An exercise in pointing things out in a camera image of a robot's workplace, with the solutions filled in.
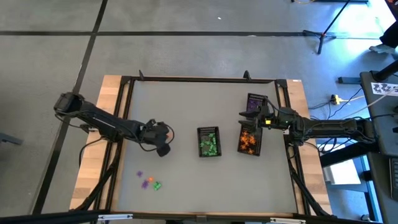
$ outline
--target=gray floor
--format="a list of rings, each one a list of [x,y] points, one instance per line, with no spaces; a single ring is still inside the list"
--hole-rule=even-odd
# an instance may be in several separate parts
[[[100,0],[3,0],[0,30],[92,30],[100,4]],[[289,0],[113,0],[100,29],[322,31],[341,6]],[[374,37],[388,24],[381,18],[365,4],[352,4],[332,31]],[[88,37],[0,36],[0,131],[24,140],[22,146],[1,144],[0,216],[29,212],[59,127],[53,104],[60,93],[72,89],[87,43]],[[367,51],[378,43],[336,39],[316,55],[314,37],[98,37],[81,93],[95,102],[103,75],[136,75],[139,69],[145,75],[206,77],[241,77],[249,70],[253,77],[302,79],[308,104],[315,105],[331,94],[348,99],[358,90],[336,84],[337,77],[357,77],[391,63],[392,57]],[[354,101],[336,118],[364,104]],[[313,114],[322,118],[327,110]],[[69,129],[44,212],[68,209],[85,138],[82,131]],[[344,204],[358,202],[346,198]]]

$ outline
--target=purple object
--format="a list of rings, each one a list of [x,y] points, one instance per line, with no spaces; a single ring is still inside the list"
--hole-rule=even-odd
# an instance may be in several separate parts
[[[141,187],[143,189],[146,189],[148,187],[148,185],[149,185],[149,182],[147,180],[144,180],[144,182],[142,183]]]
[[[261,106],[262,102],[257,100],[249,100],[248,111],[254,111],[258,106]]]
[[[142,177],[142,174],[143,174],[142,171],[138,171],[137,172],[137,176],[140,177],[140,178]]]

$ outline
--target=sticker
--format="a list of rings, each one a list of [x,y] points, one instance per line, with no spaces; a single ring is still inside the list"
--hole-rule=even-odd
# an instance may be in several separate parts
[[[389,93],[393,88],[395,90],[388,94],[389,96],[398,96],[398,85],[391,83],[371,83],[373,94],[385,95]]]

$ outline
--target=wooden table frame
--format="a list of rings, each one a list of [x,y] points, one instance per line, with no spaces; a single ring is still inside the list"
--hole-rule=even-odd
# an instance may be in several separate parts
[[[309,117],[307,101],[305,99],[304,89],[301,80],[270,80],[270,79],[247,79],[247,78],[205,78],[205,77],[122,77],[120,75],[105,75],[103,84],[99,92],[97,107],[109,113],[115,114],[121,118],[127,118],[130,111],[130,102],[132,88],[135,80],[144,81],[175,81],[175,82],[230,82],[230,83],[270,83],[274,82],[278,89],[279,106],[288,106],[296,110],[300,115]],[[87,142],[92,142],[100,138],[98,132],[90,133]],[[121,185],[121,174],[124,167],[124,151],[126,145],[121,143],[112,144],[107,141],[99,141],[96,144],[88,146],[83,154],[80,170],[76,180],[75,190],[73,192],[70,208],[76,208],[90,194],[98,183],[101,175],[109,167],[109,164],[115,157],[115,152],[120,152],[120,160],[117,162],[117,174],[109,178],[104,186],[101,197],[96,200],[90,209],[110,209],[113,212],[118,210],[119,189]],[[322,167],[319,154],[316,149],[310,145],[299,147],[297,156],[292,159],[293,166],[299,176],[303,178],[305,185],[322,206],[322,208],[331,214],[328,194],[325,181],[323,179]],[[298,214],[314,214],[305,200],[297,185],[294,184],[295,201]],[[185,217],[189,215],[198,215],[199,213],[152,213],[137,212],[134,218],[159,218],[165,219],[170,216]],[[293,213],[201,213],[202,215],[218,215],[232,217],[292,217]]]

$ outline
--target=green objects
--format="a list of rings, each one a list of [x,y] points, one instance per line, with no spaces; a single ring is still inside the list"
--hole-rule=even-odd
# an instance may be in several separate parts
[[[214,131],[209,131],[209,128],[204,132],[201,132],[201,128],[198,128],[198,138],[199,138],[199,156],[200,157],[212,157],[220,156],[221,152],[217,148],[218,142],[218,127],[214,128]]]
[[[154,182],[154,190],[159,190],[161,186],[162,184],[159,181]]]

